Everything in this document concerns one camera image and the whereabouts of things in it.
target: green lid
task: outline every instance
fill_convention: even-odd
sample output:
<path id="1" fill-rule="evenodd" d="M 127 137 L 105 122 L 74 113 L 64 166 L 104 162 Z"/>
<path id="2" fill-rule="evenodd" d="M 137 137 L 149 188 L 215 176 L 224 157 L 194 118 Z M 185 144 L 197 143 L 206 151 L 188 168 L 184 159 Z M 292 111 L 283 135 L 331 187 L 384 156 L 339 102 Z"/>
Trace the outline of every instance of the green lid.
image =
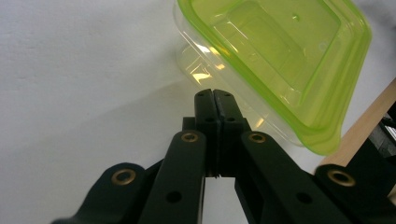
<path id="1" fill-rule="evenodd" d="M 177 0 L 186 20 L 318 154 L 334 152 L 371 32 L 348 0 Z"/>

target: plastic container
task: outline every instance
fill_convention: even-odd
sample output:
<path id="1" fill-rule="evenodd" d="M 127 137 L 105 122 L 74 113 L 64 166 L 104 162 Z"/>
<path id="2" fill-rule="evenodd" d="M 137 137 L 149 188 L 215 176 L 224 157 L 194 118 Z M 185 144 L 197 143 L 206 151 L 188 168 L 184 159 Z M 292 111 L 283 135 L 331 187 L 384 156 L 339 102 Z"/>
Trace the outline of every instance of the plastic container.
<path id="1" fill-rule="evenodd" d="M 252 128 L 322 155 L 338 148 L 371 39 L 350 1 L 177 0 L 175 19 L 190 44 L 182 69 L 232 92 Z"/>

